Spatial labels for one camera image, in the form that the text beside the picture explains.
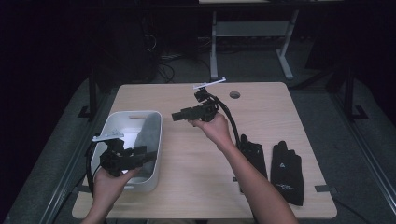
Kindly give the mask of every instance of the black wire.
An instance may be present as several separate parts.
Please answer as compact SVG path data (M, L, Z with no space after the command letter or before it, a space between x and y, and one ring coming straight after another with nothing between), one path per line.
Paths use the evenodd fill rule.
M217 96L214 96L214 95L210 94L209 92L207 94L211 98L213 98L213 100L217 104L219 104L219 106L224 111L225 115L227 116L228 120L230 121L231 126L233 127L233 135L235 137L236 147L240 150L241 149L241 140L239 139L238 130L236 129L236 124L235 124L235 121L233 120L233 116L231 115L230 109Z
M364 221L367 224L371 224L369 220L367 220L365 217L363 217L361 214L359 214L357 211L355 211L353 208L349 207L348 205L341 203L340 201L333 199L336 203L342 205L345 207L347 210L349 210L351 213L355 214L355 216L359 217L362 221Z
M96 172L99 170L99 167L100 167L100 164L98 165L98 167L96 167L96 169L95 169L95 171L93 172L93 175L92 175L92 176L95 176L95 175L96 175Z
M96 143L91 142L85 154L85 170L88 180L88 188L90 189L92 196L93 196L93 177L92 177L92 169L91 169L91 160L92 160L92 152L95 146Z
M165 63L160 63L160 65L162 67L159 67L158 73L161 75L161 77L163 77L163 79L165 79L165 83L174 82L173 79L175 77L175 69L172 66ZM165 67L171 70L170 77L167 75Z
M160 65L165 65L165 66L169 67L169 68L172 70L172 76L171 76L171 77L168 77L168 75L166 75L166 72L165 72L164 69L158 71L159 74L165 79L165 83L174 82L173 78L174 78L174 76L175 76L175 69L173 69L170 65L165 64L165 63L170 63L170 62L172 62L172 61L180 60L180 59L194 60L194 61L197 61L197 62L202 63L202 64L207 68L207 70L208 70L208 72L209 72L209 75L210 75L210 66L209 66L209 64L207 64L204 60L202 60L202 59L195 59L195 58L192 58L192 57L190 57L190 56L188 56L188 55L180 54L180 55L178 55L178 56L175 56L174 58L163 59L163 62L160 63Z

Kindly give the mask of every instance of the wrist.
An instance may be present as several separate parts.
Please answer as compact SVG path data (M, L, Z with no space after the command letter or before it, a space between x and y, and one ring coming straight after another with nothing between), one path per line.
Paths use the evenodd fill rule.
M84 218L82 223L104 223L107 214L110 212L111 206L110 207L105 207L101 205L97 205L93 203L90 212L88 215Z
M227 153L228 151L237 149L237 147L231 141L224 144L218 144L217 147L222 153Z

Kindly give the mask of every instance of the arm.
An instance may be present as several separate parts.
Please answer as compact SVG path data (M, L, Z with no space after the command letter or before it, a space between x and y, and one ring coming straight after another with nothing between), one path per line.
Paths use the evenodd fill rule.
M298 223L289 205L279 192L233 144L228 129L228 121L223 115L216 114L210 122L189 120L189 123L201 128L224 154L247 197L254 215L261 224Z
M95 175L93 203L88 215L82 220L86 224L102 224L113 208L114 202L122 194L126 183L137 173L139 168L130 170L124 175L114 177L100 168Z

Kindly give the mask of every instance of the person's right hand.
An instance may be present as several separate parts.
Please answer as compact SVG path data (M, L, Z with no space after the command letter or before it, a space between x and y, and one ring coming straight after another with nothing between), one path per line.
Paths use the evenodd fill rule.
M228 128L228 120L224 115L217 113L209 122L195 119L189 120L189 123L192 124L192 126L202 129L206 137L215 143L221 151L233 145L233 140L231 139L230 130Z

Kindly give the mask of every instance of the white plastic bin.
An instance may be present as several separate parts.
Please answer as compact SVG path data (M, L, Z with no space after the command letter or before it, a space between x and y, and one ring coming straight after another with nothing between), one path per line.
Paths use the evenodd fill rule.
M135 141L139 133L141 133L146 136L140 136L139 140L144 139L143 142L148 146L148 152L157 150L157 160L145 163L139 173L128 181L125 189L135 192L148 192L155 189L158 184L160 172L161 142L163 135L162 115L157 111L150 110L116 112L107 118L101 135L111 133L114 130L124 134L121 138L121 140L124 141L124 148L138 147L135 145ZM100 156L106 149L107 145L104 142L99 142L96 145L91 160L92 174L99 166Z

